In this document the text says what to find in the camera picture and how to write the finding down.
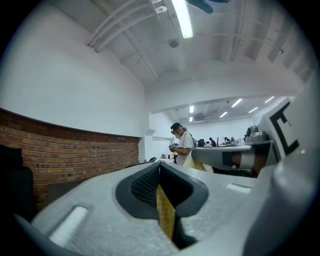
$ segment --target ceiling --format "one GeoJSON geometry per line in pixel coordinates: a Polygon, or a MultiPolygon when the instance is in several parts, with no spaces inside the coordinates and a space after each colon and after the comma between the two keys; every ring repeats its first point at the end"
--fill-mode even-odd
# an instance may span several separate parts
{"type": "Polygon", "coordinates": [[[216,120],[228,120],[240,117],[250,117],[254,115],[258,110],[267,107],[275,101],[280,100],[283,97],[274,97],[272,100],[265,103],[270,97],[257,97],[257,98],[245,98],[240,101],[235,107],[231,107],[238,99],[228,101],[219,101],[208,104],[195,105],[193,113],[190,113],[190,107],[184,107],[180,109],[170,110],[167,113],[174,122],[184,123],[189,122],[189,117],[193,117],[194,123],[212,122],[216,120]],[[258,107],[255,111],[249,113],[249,111],[258,107]]]}
{"type": "MultiPolygon", "coordinates": [[[[48,0],[91,34],[114,10],[128,0],[48,0]]],[[[146,3],[137,0],[116,14],[146,3]]],[[[208,62],[264,64],[285,68],[301,84],[308,81],[317,61],[309,43],[290,16],[273,1],[208,2],[212,14],[188,5],[193,38],[183,39],[171,0],[154,6],[167,11],[149,17],[116,36],[106,48],[113,52],[146,87],[155,86],[172,72],[182,73],[208,62]],[[169,41],[179,42],[172,48],[169,41]]],[[[93,46],[139,16],[152,13],[147,6],[111,28],[93,46]]]]}

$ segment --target black chair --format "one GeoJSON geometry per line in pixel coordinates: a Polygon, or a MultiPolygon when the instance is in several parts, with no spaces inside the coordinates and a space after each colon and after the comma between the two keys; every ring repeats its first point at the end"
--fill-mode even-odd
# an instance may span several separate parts
{"type": "Polygon", "coordinates": [[[30,222],[37,214],[33,200],[33,173],[22,166],[22,150],[0,145],[3,207],[30,222]]]}
{"type": "Polygon", "coordinates": [[[129,168],[129,167],[132,167],[132,166],[144,165],[144,164],[148,164],[148,163],[154,163],[156,160],[157,160],[156,157],[152,157],[152,158],[150,158],[150,160],[148,162],[134,163],[134,164],[131,164],[131,165],[127,166],[126,168],[129,168]]]}

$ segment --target fluorescent light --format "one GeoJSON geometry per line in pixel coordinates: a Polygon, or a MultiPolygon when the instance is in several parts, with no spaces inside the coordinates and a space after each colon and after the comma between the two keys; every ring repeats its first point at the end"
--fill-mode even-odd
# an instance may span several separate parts
{"type": "Polygon", "coordinates": [[[226,113],[228,113],[228,112],[224,112],[224,113],[220,116],[220,118],[222,118],[226,113]]]}
{"type": "Polygon", "coordinates": [[[179,20],[183,38],[192,38],[194,34],[192,32],[192,26],[191,26],[191,21],[189,17],[186,0],[171,0],[171,1],[173,3],[175,13],[179,20]]]}
{"type": "Polygon", "coordinates": [[[267,101],[265,101],[264,103],[267,103],[268,101],[271,101],[275,96],[272,96],[270,99],[268,99],[267,101]]]}
{"type": "Polygon", "coordinates": [[[238,105],[238,103],[239,103],[240,101],[242,101],[242,98],[238,99],[238,100],[236,101],[236,103],[234,103],[234,104],[231,106],[231,108],[234,108],[236,105],[238,105]]]}
{"type": "Polygon", "coordinates": [[[254,109],[250,110],[248,113],[251,113],[252,111],[255,111],[258,107],[255,107],[254,109]]]}

